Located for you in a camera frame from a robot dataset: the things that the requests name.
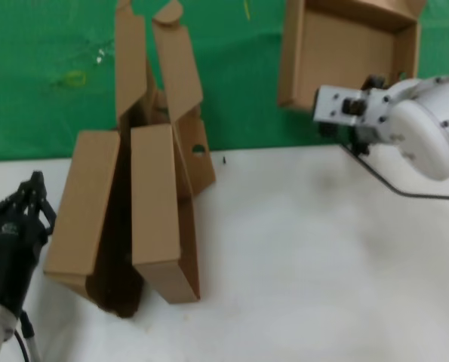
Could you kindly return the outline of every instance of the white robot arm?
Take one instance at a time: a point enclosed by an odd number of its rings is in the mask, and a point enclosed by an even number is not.
[[[384,80],[370,77],[361,90],[322,86],[314,121],[332,136],[339,125],[353,132],[355,154],[372,144],[397,146],[421,174],[449,178],[449,76],[408,79],[383,89]]]

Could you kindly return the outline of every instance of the cardboard box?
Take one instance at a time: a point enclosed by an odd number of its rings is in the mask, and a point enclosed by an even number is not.
[[[131,130],[132,263],[169,303],[199,300],[192,192],[170,124]]]
[[[154,27],[162,93],[146,55],[144,19],[130,0],[119,1],[118,131],[80,133],[45,264],[49,278],[120,317],[137,310],[142,276],[169,302],[199,299],[192,196],[215,175],[181,15],[171,2]],[[196,155],[196,145],[204,152]]]
[[[310,110],[322,85],[417,76],[426,0],[288,0],[278,103]]]
[[[138,309],[131,264],[130,150],[116,131],[84,131],[45,262],[45,274],[121,318]]]

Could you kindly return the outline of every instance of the green screen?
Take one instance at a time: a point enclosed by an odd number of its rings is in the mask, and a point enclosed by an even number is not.
[[[150,19],[166,2],[133,3],[155,71]],[[211,149],[324,142],[276,105],[285,0],[248,0],[249,19],[244,0],[182,3]],[[0,160],[68,157],[80,130],[115,126],[114,12],[115,0],[0,0]],[[421,23],[420,76],[449,73],[449,0],[429,0]]]

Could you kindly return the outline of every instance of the white table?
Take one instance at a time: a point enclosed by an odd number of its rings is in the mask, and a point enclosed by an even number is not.
[[[123,321],[40,266],[25,308],[44,362],[449,362],[449,202],[395,196],[336,147],[213,159],[195,203],[202,301],[147,288]],[[449,193],[393,149],[371,160],[405,189]],[[34,169],[57,209],[69,160],[0,163],[0,199]],[[15,340],[0,360],[22,360]]]

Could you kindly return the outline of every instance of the cardboard flap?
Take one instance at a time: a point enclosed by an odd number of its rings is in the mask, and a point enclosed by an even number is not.
[[[162,19],[171,21],[173,16],[179,13],[178,9],[175,9],[179,6],[178,2],[172,1],[162,10],[165,11],[163,13],[165,16],[161,15],[158,20],[156,18],[152,20],[158,63],[171,122],[178,121],[203,99],[201,81],[187,28],[180,25],[162,25]]]
[[[131,0],[118,3],[115,53],[115,107],[119,118],[147,91],[145,22],[132,11]]]
[[[407,2],[409,9],[411,10],[411,13],[416,17],[420,17],[422,14],[423,9],[425,8],[427,4],[427,0],[405,0]]]
[[[119,148],[117,132],[84,131],[78,135],[45,272],[93,273]]]
[[[397,14],[410,16],[407,0],[355,0],[358,3],[372,5],[385,11],[391,11]]]
[[[279,66],[278,104],[292,103],[298,93],[295,75],[300,60],[301,27],[303,25],[305,0],[287,0],[284,16],[283,42]]]
[[[154,16],[153,20],[161,25],[173,26],[179,23],[183,13],[182,4],[177,0],[171,0]]]
[[[204,122],[191,112],[176,123],[183,156],[186,160],[192,194],[199,195],[216,182]]]
[[[132,145],[132,263],[180,257],[174,139],[170,124],[136,127]]]

